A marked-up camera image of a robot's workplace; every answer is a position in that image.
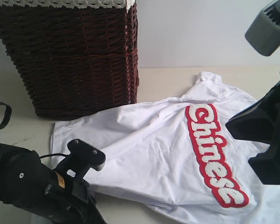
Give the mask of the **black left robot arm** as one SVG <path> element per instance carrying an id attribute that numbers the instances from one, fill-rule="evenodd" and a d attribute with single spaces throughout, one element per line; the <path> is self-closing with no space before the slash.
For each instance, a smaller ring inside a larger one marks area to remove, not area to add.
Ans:
<path id="1" fill-rule="evenodd" d="M 79 139 L 67 147 L 50 169 L 37 152 L 0 143 L 0 201 L 54 224 L 104 223 L 84 176 L 102 169 L 105 154 Z"/>

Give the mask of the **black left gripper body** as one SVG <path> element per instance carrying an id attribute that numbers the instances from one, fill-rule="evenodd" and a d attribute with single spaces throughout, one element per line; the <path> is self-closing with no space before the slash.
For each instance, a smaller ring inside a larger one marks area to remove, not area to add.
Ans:
<path id="1" fill-rule="evenodd" d="M 44 195 L 56 211 L 48 219 L 54 224 L 105 224 L 85 180 L 74 181 L 63 190 L 47 185 Z"/>

